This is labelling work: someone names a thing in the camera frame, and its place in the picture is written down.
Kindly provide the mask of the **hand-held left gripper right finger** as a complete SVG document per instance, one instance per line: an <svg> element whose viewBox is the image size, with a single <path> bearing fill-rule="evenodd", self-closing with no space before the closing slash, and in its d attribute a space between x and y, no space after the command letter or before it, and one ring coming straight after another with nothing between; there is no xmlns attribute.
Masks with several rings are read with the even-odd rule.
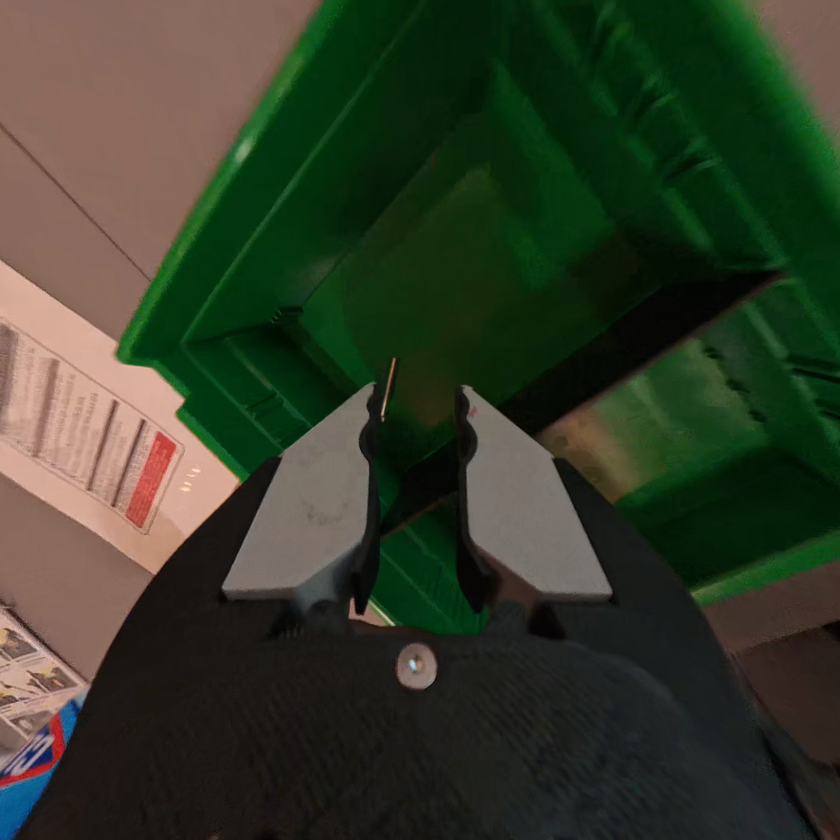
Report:
<svg viewBox="0 0 840 840"><path fill-rule="evenodd" d="M608 603L613 588L550 453L469 385L455 394L458 584L508 600Z"/></svg>

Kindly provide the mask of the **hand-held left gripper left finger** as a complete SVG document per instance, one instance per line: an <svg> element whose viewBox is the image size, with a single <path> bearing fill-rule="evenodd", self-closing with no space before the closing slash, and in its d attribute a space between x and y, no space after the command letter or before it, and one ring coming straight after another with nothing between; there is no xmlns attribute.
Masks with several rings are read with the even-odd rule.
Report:
<svg viewBox="0 0 840 840"><path fill-rule="evenodd" d="M381 411L381 387L365 385L285 450L224 581L227 599L364 614L380 563Z"/></svg>

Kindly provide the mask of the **green plastic bin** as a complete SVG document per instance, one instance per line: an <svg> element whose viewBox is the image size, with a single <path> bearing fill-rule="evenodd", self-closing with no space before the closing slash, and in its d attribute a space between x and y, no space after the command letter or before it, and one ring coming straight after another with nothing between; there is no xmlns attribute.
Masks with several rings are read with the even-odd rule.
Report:
<svg viewBox="0 0 840 840"><path fill-rule="evenodd" d="M838 560L838 132L745 2L324 2L117 357L240 478L399 359L383 507L657 290L786 277L542 432L702 605ZM373 601L471 633L455 499Z"/></svg>

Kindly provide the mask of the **black bin divider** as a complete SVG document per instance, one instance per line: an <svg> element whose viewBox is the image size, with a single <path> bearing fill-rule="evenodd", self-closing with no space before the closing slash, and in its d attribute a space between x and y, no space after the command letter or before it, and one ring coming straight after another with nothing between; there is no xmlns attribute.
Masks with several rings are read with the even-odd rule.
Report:
<svg viewBox="0 0 840 840"><path fill-rule="evenodd" d="M644 371L785 277L782 269L748 270L717 280L681 281L661 288L593 341L495 406L534 436ZM384 515L383 537L403 530L455 494L457 455L458 445L446 443L407 471Z"/></svg>

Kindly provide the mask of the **text printed paper sheet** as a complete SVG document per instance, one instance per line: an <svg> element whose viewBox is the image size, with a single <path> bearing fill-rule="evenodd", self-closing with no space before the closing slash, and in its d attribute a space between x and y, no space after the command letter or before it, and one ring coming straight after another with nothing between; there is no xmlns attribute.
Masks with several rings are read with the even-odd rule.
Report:
<svg viewBox="0 0 840 840"><path fill-rule="evenodd" d="M2 264L2 474L156 574L238 478L116 348Z"/></svg>

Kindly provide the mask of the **photo printed paper sheet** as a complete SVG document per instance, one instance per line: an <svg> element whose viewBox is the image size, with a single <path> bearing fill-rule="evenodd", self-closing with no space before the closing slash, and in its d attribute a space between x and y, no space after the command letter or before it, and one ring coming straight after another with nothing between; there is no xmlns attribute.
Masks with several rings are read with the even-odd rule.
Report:
<svg viewBox="0 0 840 840"><path fill-rule="evenodd" d="M1 750L15 753L89 687L64 660L1 610Z"/></svg>

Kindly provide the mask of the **blue printed packet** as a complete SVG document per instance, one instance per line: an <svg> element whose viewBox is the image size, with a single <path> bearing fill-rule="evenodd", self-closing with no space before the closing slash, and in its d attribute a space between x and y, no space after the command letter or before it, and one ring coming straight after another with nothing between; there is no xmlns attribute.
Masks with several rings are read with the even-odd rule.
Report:
<svg viewBox="0 0 840 840"><path fill-rule="evenodd" d="M1 770L1 838L12 839L44 793L77 725L89 688L56 712Z"/></svg>

